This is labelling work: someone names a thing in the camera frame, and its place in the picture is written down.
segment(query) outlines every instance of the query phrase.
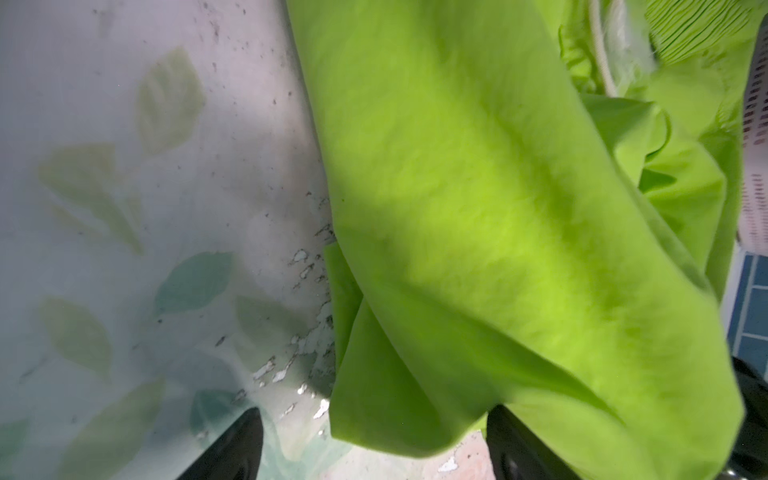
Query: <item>black plastic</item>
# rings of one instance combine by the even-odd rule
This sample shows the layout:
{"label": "black plastic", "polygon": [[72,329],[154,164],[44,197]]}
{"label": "black plastic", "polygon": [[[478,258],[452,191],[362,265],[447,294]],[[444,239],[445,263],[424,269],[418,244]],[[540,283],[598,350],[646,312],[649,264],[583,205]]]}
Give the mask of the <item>black plastic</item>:
{"label": "black plastic", "polygon": [[259,409],[248,409],[179,480],[256,480],[263,444]]}
{"label": "black plastic", "polygon": [[504,406],[488,413],[486,442],[496,480],[580,480]]}
{"label": "black plastic", "polygon": [[768,478],[768,384],[741,359],[733,359],[733,370],[746,415],[728,468],[749,480],[764,480]]}

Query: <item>leaf pattern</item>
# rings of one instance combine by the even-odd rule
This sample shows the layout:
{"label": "leaf pattern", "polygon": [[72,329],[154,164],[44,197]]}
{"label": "leaf pattern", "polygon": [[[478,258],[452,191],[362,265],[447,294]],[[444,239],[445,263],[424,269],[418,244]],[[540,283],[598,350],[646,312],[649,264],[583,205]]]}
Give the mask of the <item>leaf pattern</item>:
{"label": "leaf pattern", "polygon": [[58,480],[108,480],[122,470],[154,424],[164,387],[145,383],[98,413],[66,448]]}
{"label": "leaf pattern", "polygon": [[139,86],[136,125],[144,152],[161,154],[187,141],[204,105],[203,87],[187,51],[175,48]]}
{"label": "leaf pattern", "polygon": [[233,255],[199,253],[179,263],[157,289],[154,312],[178,313],[203,308],[227,289]]}
{"label": "leaf pattern", "polygon": [[190,430],[204,449],[208,448],[253,403],[223,390],[200,390],[192,401]]}
{"label": "leaf pattern", "polygon": [[[197,437],[204,449],[211,445],[232,423],[254,404],[247,398],[222,390],[201,390],[192,403],[190,412],[190,431]],[[332,440],[328,427],[323,434],[315,437],[304,449],[298,462],[289,460],[280,447],[277,427],[260,410],[264,427],[264,444],[261,452],[261,464],[257,480],[313,480],[352,449],[350,444]]]}
{"label": "leaf pattern", "polygon": [[235,312],[245,333],[245,338],[236,340],[235,350],[251,372],[256,372],[272,356],[281,368],[297,351],[298,345],[292,344],[291,339],[304,336],[309,330],[298,315],[273,300],[238,295]]}
{"label": "leaf pattern", "polygon": [[67,360],[109,379],[112,347],[107,330],[84,306],[49,296],[39,308],[40,318],[56,351]]}
{"label": "leaf pattern", "polygon": [[113,144],[59,148],[40,165],[38,179],[53,194],[59,212],[65,212],[75,223],[111,233],[135,253],[143,252],[129,221],[127,200],[114,194]]}
{"label": "leaf pattern", "polygon": [[299,461],[295,462],[283,455],[273,420],[264,411],[261,412],[261,419],[264,426],[264,447],[257,480],[315,480],[352,449],[348,443],[331,439],[326,425],[323,434],[315,437],[306,446]]}
{"label": "leaf pattern", "polygon": [[22,449],[28,430],[28,419],[0,425],[0,472],[10,471],[14,457]]}

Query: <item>peeling paint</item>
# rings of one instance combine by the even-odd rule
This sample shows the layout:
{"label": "peeling paint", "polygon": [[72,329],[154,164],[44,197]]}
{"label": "peeling paint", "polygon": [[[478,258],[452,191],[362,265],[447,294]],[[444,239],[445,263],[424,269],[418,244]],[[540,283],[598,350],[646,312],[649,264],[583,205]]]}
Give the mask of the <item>peeling paint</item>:
{"label": "peeling paint", "polygon": [[299,277],[301,278],[301,280],[306,279],[314,267],[315,267],[315,264],[310,263],[304,270],[302,270],[301,273],[299,273]]}
{"label": "peeling paint", "polygon": [[285,368],[275,372],[275,376],[272,377],[272,383],[282,382],[286,378],[286,375],[288,375],[288,369],[293,364],[293,360],[295,359],[296,359],[296,356],[294,355],[293,357],[291,357],[290,360],[288,360],[288,364],[285,365]]}
{"label": "peeling paint", "polygon": [[304,337],[294,336],[290,340],[291,345],[296,345],[293,359],[298,356],[316,354],[316,359],[309,371],[310,376],[331,376],[336,369],[336,357],[331,355],[333,353],[334,340],[333,327],[326,321],[332,312],[331,302],[325,302],[317,313],[317,323],[314,328]]}
{"label": "peeling paint", "polygon": [[458,463],[456,463],[456,457],[452,456],[446,463],[440,465],[440,468],[438,468],[437,471],[440,473],[446,473],[453,472],[456,469],[458,469]]}
{"label": "peeling paint", "polygon": [[280,416],[280,418],[283,418],[285,415],[288,415],[295,408],[296,408],[296,404],[295,403],[291,403],[290,407],[288,407],[288,409]]}
{"label": "peeling paint", "polygon": [[328,223],[326,226],[318,230],[317,233],[315,233],[315,237],[319,237],[322,232],[330,232],[330,230],[331,230],[331,224]]}
{"label": "peeling paint", "polygon": [[240,400],[245,398],[245,390],[241,389],[238,393],[235,394],[235,397],[232,399],[232,403],[238,403]]}
{"label": "peeling paint", "polygon": [[293,259],[288,263],[288,265],[294,265],[298,262],[306,262],[306,259],[309,257],[310,255],[306,252],[306,250],[301,249],[293,255]]}
{"label": "peeling paint", "polygon": [[261,377],[265,376],[267,373],[271,372],[275,369],[275,357],[273,356],[271,359],[267,360],[263,367],[258,369],[253,374],[253,381],[260,379]]}
{"label": "peeling paint", "polygon": [[326,412],[328,412],[328,409],[330,408],[330,406],[331,406],[331,402],[329,400],[326,400],[326,399],[320,400],[320,408],[317,409],[317,413],[315,413],[315,415],[312,418],[317,420],[318,418],[322,417],[323,415],[326,414]]}

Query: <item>green fabric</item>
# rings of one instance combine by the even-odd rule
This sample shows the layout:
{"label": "green fabric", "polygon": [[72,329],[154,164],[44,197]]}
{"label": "green fabric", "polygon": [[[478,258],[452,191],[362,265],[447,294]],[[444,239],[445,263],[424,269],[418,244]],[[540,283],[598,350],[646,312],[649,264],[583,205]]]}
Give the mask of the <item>green fabric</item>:
{"label": "green fabric", "polygon": [[754,0],[649,0],[646,19],[657,55],[670,65],[710,48],[754,43],[761,8]]}
{"label": "green fabric", "polygon": [[717,304],[757,24],[664,36],[671,60],[607,99],[583,7],[288,0],[338,238],[335,437],[431,455],[503,403],[583,478],[725,462],[742,407]]}

